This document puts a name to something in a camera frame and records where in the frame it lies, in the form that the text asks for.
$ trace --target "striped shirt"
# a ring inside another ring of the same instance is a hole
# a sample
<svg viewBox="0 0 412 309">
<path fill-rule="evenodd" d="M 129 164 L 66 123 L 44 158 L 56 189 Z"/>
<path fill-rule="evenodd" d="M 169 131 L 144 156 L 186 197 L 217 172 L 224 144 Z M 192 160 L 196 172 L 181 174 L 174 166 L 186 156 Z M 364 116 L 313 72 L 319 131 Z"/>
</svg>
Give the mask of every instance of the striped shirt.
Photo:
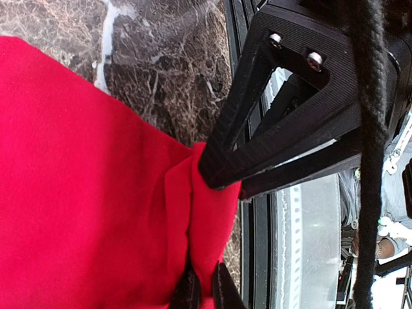
<svg viewBox="0 0 412 309">
<path fill-rule="evenodd" d="M 385 150 L 385 160 L 394 150 L 399 136 L 388 145 Z M 402 172 L 405 170 L 406 164 L 412 158 L 412 141 L 407 144 L 404 153 L 397 163 L 398 171 L 394 175 L 385 174 L 382 179 L 382 216 L 389 216 L 393 222 L 401 222 L 401 224 L 409 229 L 412 229 L 412 219 L 406 214 L 406 203 L 404 184 L 402 181 Z M 338 174 L 339 185 L 341 192 L 341 209 L 343 217 L 346 216 L 344 224 L 349 225 L 353 221 L 357 221 L 359 217 L 359 209 L 361 206 L 361 184 L 355 176 L 356 169 L 350 169 Z M 399 239 L 388 238 L 395 247 L 395 254 L 398 254 L 405 248 L 408 248 L 407 243 Z"/>
</svg>

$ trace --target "black rope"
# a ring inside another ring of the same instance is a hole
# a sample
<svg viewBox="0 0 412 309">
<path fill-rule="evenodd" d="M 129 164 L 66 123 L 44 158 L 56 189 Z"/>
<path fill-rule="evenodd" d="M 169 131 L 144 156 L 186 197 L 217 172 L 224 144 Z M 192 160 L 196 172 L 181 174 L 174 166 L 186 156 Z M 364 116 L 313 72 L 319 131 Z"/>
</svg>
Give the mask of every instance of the black rope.
<svg viewBox="0 0 412 309">
<path fill-rule="evenodd" d="M 382 165 L 387 140 L 386 50 L 379 0 L 347 1 L 350 37 L 362 111 L 362 178 L 356 308 L 372 308 L 377 224 L 382 207 Z"/>
</svg>

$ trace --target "person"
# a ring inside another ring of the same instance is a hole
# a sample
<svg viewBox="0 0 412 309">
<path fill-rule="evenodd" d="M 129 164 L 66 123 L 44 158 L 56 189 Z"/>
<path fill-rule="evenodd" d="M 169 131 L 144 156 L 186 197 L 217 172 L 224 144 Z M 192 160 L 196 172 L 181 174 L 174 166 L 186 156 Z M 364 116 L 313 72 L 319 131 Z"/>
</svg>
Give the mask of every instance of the person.
<svg viewBox="0 0 412 309">
<path fill-rule="evenodd" d="M 384 159 L 391 154 L 398 142 L 399 135 L 390 143 L 385 150 Z M 403 226 L 412 229 L 412 219 L 406 214 L 406 201 L 402 172 L 412 159 L 412 141 L 410 140 L 405 151 L 397 163 L 398 171 L 390 175 L 385 173 L 382 179 L 382 212 L 381 216 L 388 216 L 393 222 L 400 222 Z M 339 187 L 341 193 L 341 219 L 342 225 L 351 225 L 355 229 L 352 241 L 352 252 L 359 254 L 359 236 L 357 233 L 357 220 L 361 207 L 361 170 L 359 168 L 349 169 L 338 173 Z M 390 258 L 405 248 L 408 244 L 402 239 L 386 237 L 377 241 L 376 258 Z"/>
</svg>

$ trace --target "black plastic bracket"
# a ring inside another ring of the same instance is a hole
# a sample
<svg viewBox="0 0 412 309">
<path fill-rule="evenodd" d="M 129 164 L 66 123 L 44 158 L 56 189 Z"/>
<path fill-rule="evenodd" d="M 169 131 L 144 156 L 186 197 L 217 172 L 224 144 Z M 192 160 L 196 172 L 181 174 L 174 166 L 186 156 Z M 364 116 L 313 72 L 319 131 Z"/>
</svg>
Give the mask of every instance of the black plastic bracket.
<svg viewBox="0 0 412 309">
<path fill-rule="evenodd" d="M 404 182 L 406 213 L 408 217 L 412 218 L 412 160 L 405 166 L 402 180 Z"/>
<path fill-rule="evenodd" d="M 360 161 L 361 117 L 349 38 L 302 9 L 298 1 L 276 3 L 269 1 L 253 17 L 227 102 L 199 162 L 199 171 L 213 189 L 242 180 L 241 199 L 336 173 Z M 280 38 L 276 44 L 273 34 Z M 388 126 L 393 134 L 410 94 L 399 89 L 410 83 L 411 52 L 403 39 L 388 34 L 388 42 L 393 47 L 388 57 L 395 60 L 389 62 L 393 79 L 388 81 Z M 313 52 L 322 58 L 320 71 L 308 63 Z M 272 102 L 257 133 L 236 147 L 278 67 L 293 72 L 302 86 L 294 93 L 282 89 L 284 95 Z M 302 100 L 299 106 L 284 113 L 296 98 Z M 304 155 L 330 141 L 336 143 Z"/>
</svg>

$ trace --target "metal screw head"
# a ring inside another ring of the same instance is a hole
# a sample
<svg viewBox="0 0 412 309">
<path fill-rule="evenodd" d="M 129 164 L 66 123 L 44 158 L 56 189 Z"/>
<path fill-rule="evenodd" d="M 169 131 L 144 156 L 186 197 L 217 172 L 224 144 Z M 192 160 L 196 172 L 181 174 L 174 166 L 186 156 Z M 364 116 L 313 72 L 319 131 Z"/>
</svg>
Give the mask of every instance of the metal screw head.
<svg viewBox="0 0 412 309">
<path fill-rule="evenodd" d="M 355 221 L 351 222 L 350 226 L 351 226 L 352 230 L 357 230 L 358 227 L 359 227 L 358 220 L 356 219 Z"/>
<path fill-rule="evenodd" d="M 318 53 L 310 53 L 306 61 L 308 62 L 311 69 L 316 72 L 322 72 L 323 59 L 322 56 L 320 56 Z"/>
<path fill-rule="evenodd" d="M 279 34 L 277 33 L 273 33 L 270 35 L 269 37 L 269 41 L 272 43 L 273 46 L 275 46 L 278 50 L 280 50 L 282 48 L 281 46 L 281 42 L 282 42 L 282 38 Z"/>
<path fill-rule="evenodd" d="M 355 179 L 361 180 L 361 169 L 359 167 L 355 170 Z"/>
</svg>

